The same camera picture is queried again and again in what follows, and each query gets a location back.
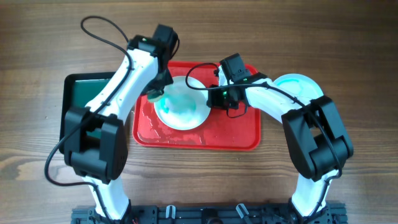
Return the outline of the yellow green sponge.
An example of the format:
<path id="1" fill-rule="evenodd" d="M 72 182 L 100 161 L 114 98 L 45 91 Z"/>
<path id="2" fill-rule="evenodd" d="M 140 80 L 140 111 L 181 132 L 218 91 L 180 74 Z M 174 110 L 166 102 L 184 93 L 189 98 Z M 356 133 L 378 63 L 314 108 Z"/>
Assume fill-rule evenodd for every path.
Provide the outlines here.
<path id="1" fill-rule="evenodd" d="M 155 103 L 159 101 L 163 96 L 164 96 L 163 90 L 156 90 L 147 94 L 147 100 L 150 103 Z"/>

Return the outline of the white plate top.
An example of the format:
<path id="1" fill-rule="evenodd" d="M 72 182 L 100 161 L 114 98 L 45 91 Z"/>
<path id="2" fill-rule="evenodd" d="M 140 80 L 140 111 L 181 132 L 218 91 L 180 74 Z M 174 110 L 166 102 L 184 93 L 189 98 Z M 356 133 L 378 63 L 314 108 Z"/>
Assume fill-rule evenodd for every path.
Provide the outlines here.
<path id="1" fill-rule="evenodd" d="M 208 118 L 208 93 L 195 78 L 173 77 L 174 83 L 164 89 L 163 97 L 154 103 L 157 117 L 166 126 L 186 131 L 199 127 Z"/>

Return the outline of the white plate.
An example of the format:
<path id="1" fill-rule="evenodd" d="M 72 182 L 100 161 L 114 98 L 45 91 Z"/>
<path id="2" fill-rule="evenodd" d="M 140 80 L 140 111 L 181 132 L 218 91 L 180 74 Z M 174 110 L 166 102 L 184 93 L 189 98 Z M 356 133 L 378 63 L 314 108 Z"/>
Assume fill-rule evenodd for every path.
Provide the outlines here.
<path id="1" fill-rule="evenodd" d="M 274 84 L 290 93 L 311 100 L 323 96 L 322 89 L 314 80 L 298 73 L 282 75 L 274 80 Z"/>
<path id="2" fill-rule="evenodd" d="M 174 83 L 164 89 L 163 97 L 154 103 L 157 117 L 166 126 L 186 131 L 199 127 L 208 118 L 208 93 L 195 78 L 173 77 Z"/>

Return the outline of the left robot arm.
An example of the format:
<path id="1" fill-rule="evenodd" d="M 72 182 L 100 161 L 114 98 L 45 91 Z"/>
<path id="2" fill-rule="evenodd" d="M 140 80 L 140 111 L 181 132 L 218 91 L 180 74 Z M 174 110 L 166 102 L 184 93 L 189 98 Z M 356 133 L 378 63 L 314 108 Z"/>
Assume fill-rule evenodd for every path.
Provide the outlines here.
<path id="1" fill-rule="evenodd" d="M 152 37 L 135 36 L 100 93 L 83 108 L 70 107 L 64 116 L 64 161 L 90 186 L 101 222 L 129 220 L 131 204 L 121 180 L 128 155 L 125 122 L 138 98 L 157 101 L 173 83 L 168 62 L 178 45 L 177 33 L 162 24 Z"/>

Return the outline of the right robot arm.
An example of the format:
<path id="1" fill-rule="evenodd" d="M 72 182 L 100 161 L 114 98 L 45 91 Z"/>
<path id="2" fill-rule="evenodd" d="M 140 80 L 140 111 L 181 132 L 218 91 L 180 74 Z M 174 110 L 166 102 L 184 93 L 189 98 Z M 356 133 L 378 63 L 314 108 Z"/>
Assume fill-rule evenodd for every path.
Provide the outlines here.
<path id="1" fill-rule="evenodd" d="M 289 156 L 299 172 L 292 210 L 301 223 L 309 223 L 326 210 L 326 195 L 333 180 L 343 174 L 354 147 L 331 98 L 310 78 L 288 75 L 271 80 L 252 74 L 240 54 L 220 61 L 218 84 L 210 86 L 207 105 L 225 111 L 240 103 L 259 109 L 283 126 Z"/>

